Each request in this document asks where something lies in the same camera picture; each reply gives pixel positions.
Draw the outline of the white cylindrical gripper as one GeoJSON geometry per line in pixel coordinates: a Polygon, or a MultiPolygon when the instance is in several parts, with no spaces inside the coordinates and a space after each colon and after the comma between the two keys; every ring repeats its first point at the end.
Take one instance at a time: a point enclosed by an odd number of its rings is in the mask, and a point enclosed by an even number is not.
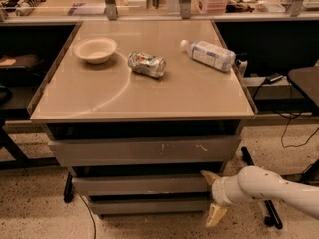
{"type": "Polygon", "coordinates": [[[220,177],[211,171],[202,170],[201,174],[206,179],[208,185],[212,185],[213,200],[209,208],[206,226],[215,227],[226,215],[227,209],[222,206],[230,206],[242,200],[242,191],[236,176],[220,177]]]}

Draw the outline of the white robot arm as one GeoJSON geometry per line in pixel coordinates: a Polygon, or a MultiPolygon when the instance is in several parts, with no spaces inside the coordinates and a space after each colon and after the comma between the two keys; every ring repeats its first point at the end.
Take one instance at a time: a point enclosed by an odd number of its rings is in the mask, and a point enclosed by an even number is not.
{"type": "Polygon", "coordinates": [[[211,189],[211,204],[206,220],[215,227],[227,213],[227,207],[239,203],[282,200],[287,205],[319,219],[319,188],[291,182],[279,174],[258,166],[246,166],[237,175],[221,177],[211,171],[201,174],[211,189]]]}

